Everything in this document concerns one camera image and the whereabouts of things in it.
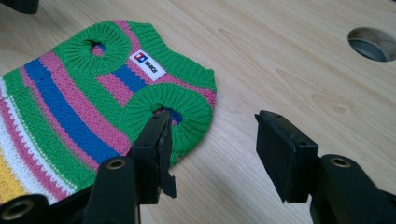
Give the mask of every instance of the clothing label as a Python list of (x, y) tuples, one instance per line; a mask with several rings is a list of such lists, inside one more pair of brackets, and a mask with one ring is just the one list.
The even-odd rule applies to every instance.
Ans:
[(165, 70), (141, 49), (131, 55), (129, 59), (137, 64), (153, 81), (166, 74)]

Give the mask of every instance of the knitted sweater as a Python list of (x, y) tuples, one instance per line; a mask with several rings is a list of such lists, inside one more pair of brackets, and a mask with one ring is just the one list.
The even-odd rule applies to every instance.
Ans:
[(50, 203), (92, 184), (149, 117), (171, 113), (174, 165), (212, 120), (212, 70), (170, 50), (150, 24), (104, 21), (0, 77), (0, 203)]

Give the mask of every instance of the wood grain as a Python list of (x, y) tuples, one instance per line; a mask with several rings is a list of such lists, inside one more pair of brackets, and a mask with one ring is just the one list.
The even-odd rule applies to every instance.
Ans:
[(256, 155), (261, 109), (396, 194), (396, 62), (365, 59), (347, 41), (358, 27), (396, 37), (395, 2), (41, 0), (35, 15), (0, 5), (0, 75), (104, 20), (149, 22), (216, 72), (210, 131), (171, 171), (177, 198), (143, 206), (143, 223), (311, 223), (309, 204), (281, 203)]

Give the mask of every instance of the blue stripe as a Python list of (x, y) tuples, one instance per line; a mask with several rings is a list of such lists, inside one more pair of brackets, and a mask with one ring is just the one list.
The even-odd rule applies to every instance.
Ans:
[(124, 65), (113, 74), (119, 78), (133, 93), (140, 91), (140, 89), (148, 85), (144, 80), (140, 79), (136, 73), (131, 71), (127, 65)]
[(50, 112), (82, 150), (99, 163), (119, 155), (112, 147), (91, 132), (64, 99), (52, 80), (50, 71), (38, 59), (26, 64), (25, 69), (30, 79), (37, 85)]

